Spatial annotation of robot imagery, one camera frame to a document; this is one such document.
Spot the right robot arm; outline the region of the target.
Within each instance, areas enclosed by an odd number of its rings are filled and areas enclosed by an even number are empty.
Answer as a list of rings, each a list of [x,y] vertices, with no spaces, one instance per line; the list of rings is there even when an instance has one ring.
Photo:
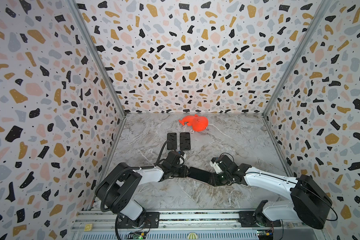
[[[248,164],[237,165],[227,154],[210,162],[214,172],[208,183],[213,186],[239,184],[276,193],[283,201],[263,200],[253,213],[256,224],[274,221],[300,221],[322,230],[332,209],[332,201],[312,177],[285,177],[259,170]]]

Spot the black smartphone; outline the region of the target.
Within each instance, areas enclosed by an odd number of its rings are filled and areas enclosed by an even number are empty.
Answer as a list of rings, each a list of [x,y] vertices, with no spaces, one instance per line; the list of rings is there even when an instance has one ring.
[[[188,178],[191,178],[193,180],[197,180],[206,184],[211,183],[211,178],[213,176],[213,173],[207,172],[201,169],[197,169],[194,167],[190,167],[188,171]]]
[[[175,151],[177,149],[177,133],[168,133],[167,141],[167,150]]]

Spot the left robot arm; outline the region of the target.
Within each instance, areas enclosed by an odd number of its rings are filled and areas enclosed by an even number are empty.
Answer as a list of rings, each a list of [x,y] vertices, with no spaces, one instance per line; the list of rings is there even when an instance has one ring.
[[[96,188],[95,195],[101,201],[101,211],[126,217],[134,226],[141,226],[146,220],[146,210],[132,199],[136,189],[146,183],[187,177],[189,168],[185,159],[185,152],[170,151],[154,166],[118,164]]]

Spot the black phone case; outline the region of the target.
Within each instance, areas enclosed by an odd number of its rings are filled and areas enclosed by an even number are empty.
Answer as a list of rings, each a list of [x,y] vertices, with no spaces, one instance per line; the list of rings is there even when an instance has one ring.
[[[180,150],[191,150],[191,135],[188,132],[180,133]]]

